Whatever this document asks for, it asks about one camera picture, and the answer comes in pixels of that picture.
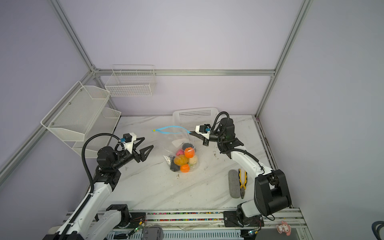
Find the orange toy fruit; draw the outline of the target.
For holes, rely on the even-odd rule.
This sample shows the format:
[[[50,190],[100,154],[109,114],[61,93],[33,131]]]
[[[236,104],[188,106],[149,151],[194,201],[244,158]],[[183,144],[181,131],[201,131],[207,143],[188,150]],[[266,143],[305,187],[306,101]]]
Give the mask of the orange toy fruit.
[[[188,147],[184,150],[184,155],[186,158],[191,159],[195,156],[195,149],[193,147]]]
[[[185,165],[180,166],[180,171],[182,173],[188,173],[190,170],[191,170],[191,168],[190,168],[189,164],[185,164]]]

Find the dark toy avocado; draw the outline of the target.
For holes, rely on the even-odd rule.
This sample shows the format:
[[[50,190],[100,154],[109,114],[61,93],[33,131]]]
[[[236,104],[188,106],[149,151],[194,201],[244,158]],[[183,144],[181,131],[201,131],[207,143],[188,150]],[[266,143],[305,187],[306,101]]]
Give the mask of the dark toy avocado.
[[[191,143],[183,143],[182,150],[185,151],[187,148],[195,149],[193,144],[191,144]]]

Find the cream toy pear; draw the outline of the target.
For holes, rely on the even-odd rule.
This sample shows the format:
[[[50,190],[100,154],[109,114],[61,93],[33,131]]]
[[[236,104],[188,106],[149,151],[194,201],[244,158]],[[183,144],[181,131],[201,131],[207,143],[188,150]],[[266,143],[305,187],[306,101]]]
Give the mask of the cream toy pear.
[[[199,158],[198,158],[197,155],[193,156],[192,158],[189,158],[189,166],[190,166],[191,168],[196,167],[196,165],[197,165],[197,163],[198,163],[198,160],[199,160]]]

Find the pink toy dragon fruit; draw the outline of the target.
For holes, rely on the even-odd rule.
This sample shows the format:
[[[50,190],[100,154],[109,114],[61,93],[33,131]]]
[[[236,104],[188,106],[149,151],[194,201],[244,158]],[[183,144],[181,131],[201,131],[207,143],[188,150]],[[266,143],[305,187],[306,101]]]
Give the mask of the pink toy dragon fruit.
[[[184,150],[180,149],[177,151],[176,156],[184,155]]]

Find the clear zip top bag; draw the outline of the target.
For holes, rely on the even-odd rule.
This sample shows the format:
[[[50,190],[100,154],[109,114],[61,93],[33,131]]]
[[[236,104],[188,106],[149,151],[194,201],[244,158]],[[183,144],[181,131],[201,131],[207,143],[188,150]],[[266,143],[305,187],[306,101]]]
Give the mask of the clear zip top bag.
[[[190,131],[181,126],[166,126],[153,132],[172,172],[190,173],[197,169],[199,158]]]

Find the yellow toy mango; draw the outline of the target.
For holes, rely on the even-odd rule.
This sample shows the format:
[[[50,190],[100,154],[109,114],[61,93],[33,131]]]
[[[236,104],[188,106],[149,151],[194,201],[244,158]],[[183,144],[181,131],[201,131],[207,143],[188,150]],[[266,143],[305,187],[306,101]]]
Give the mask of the yellow toy mango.
[[[189,163],[189,158],[187,158],[185,155],[178,155],[174,158],[174,164],[181,167],[183,165],[186,165]]]

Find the white plastic basket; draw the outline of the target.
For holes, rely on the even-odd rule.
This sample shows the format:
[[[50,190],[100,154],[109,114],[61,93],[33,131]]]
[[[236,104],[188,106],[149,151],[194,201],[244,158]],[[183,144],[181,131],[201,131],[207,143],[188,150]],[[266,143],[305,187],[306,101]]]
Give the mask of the white plastic basket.
[[[173,112],[173,121],[176,126],[195,131],[196,126],[204,124],[212,126],[218,113],[218,109],[213,107],[178,110]]]

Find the dark purple toy eggplant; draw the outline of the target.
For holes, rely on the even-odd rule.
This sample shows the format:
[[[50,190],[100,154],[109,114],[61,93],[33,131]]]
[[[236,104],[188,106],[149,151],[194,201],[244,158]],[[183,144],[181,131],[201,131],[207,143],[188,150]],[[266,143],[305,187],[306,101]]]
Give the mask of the dark purple toy eggplant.
[[[175,159],[174,156],[169,156],[169,161],[168,161],[169,166],[173,166],[174,165],[174,159]]]

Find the black round toy fruit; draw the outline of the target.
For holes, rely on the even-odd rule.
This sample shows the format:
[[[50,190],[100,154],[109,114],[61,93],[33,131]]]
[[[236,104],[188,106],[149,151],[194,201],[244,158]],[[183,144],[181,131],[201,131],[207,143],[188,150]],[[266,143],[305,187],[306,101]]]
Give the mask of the black round toy fruit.
[[[180,166],[171,164],[171,165],[170,165],[170,170],[171,170],[172,172],[179,172],[179,171],[180,171]]]

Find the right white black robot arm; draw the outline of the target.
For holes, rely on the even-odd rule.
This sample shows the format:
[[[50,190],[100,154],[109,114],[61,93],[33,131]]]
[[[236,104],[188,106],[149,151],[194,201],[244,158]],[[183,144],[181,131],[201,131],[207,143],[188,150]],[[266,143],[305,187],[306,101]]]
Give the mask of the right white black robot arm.
[[[292,199],[284,172],[265,166],[246,150],[236,137],[231,118],[223,118],[214,126],[218,128],[214,129],[209,124],[196,126],[190,135],[202,140],[204,146],[216,143],[221,154],[238,163],[255,181],[253,198],[237,207],[240,224],[246,225],[254,217],[267,218],[290,207]]]

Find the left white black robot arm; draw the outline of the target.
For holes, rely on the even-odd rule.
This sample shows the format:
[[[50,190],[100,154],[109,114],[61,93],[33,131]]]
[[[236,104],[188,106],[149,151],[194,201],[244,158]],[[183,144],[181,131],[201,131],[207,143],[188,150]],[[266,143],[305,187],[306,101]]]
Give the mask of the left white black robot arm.
[[[98,151],[97,169],[91,174],[86,162],[88,144],[98,138],[109,136],[116,139],[117,145],[112,148],[105,146]],[[45,235],[46,240],[103,240],[113,228],[126,228],[131,224],[131,214],[126,204],[113,204],[107,207],[101,218],[97,214],[106,199],[115,190],[120,177],[120,168],[131,161],[144,162],[153,146],[138,150],[138,146],[145,140],[134,133],[124,134],[122,138],[114,134],[96,134],[85,141],[82,147],[82,163],[90,187],[68,220],[53,234]]]

